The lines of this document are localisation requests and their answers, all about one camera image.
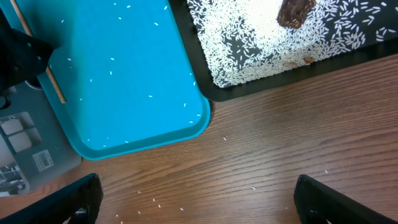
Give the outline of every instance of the wooden stick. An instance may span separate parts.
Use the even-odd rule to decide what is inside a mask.
[[[26,20],[24,18],[24,15],[22,15],[21,10],[19,9],[19,6],[18,6],[16,0],[11,0],[11,4],[12,4],[15,12],[17,13],[19,21],[21,22],[26,34],[31,36],[31,37],[33,37],[33,33],[30,30],[29,26],[27,25],[27,22],[26,22]],[[58,86],[58,83],[57,83],[57,81],[54,78],[54,75],[53,75],[53,73],[51,71],[51,68],[49,66],[47,66],[47,69],[45,71],[47,72],[47,75],[50,78],[51,84],[54,87],[55,92],[57,93],[58,97],[60,98],[61,103],[63,103],[63,104],[66,103],[67,101],[65,100],[65,97],[63,97],[61,89]]]

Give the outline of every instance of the turquoise plastic tray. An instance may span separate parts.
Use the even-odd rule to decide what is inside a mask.
[[[18,0],[57,49],[39,80],[74,149],[97,160],[198,136],[210,120],[166,0]],[[23,30],[9,2],[1,7]]]

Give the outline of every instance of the printed label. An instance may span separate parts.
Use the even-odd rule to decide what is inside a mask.
[[[36,154],[33,154],[33,160],[36,163],[37,168],[39,171],[43,171],[49,167],[52,167],[54,165],[49,151],[43,150],[41,152],[38,152]]]

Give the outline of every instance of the wooden table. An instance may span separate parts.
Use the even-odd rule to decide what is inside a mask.
[[[196,139],[84,160],[29,195],[0,198],[0,217],[96,172],[97,223],[299,223],[299,174],[398,220],[398,55],[212,110]]]

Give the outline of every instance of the dark brown chunk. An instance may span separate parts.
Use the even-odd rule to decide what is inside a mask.
[[[284,0],[278,15],[279,25],[300,28],[316,3],[316,0]]]

